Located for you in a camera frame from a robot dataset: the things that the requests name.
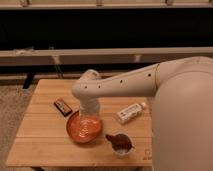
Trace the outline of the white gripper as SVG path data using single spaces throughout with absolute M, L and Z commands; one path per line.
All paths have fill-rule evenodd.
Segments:
M 98 117 L 100 112 L 100 103 L 97 98 L 84 99 L 80 101 L 79 115 L 80 120 L 83 121 L 87 117 Z

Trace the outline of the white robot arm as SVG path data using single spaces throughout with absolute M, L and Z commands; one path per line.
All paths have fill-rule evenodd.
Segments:
M 213 58 L 196 56 L 102 79 L 85 72 L 72 87 L 80 110 L 99 97 L 151 97 L 154 171 L 213 171 Z

